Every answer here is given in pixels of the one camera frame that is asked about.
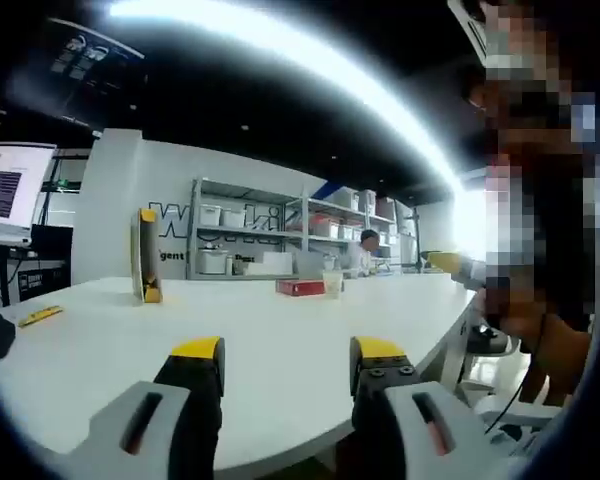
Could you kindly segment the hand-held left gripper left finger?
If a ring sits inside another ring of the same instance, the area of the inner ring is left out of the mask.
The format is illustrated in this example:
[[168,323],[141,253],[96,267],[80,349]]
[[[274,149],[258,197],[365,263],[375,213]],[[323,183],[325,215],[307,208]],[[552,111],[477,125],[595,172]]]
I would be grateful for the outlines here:
[[64,479],[211,479],[222,425],[225,342],[175,347],[151,382],[139,381],[89,421],[68,453],[45,452]]

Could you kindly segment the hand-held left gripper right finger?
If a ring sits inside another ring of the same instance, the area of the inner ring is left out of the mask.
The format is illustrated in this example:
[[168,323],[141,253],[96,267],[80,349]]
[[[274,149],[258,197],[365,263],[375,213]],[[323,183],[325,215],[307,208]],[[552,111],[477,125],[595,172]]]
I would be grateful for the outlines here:
[[350,341],[350,392],[361,472],[367,479],[502,479],[507,451],[438,382],[425,382],[404,351],[368,336]]

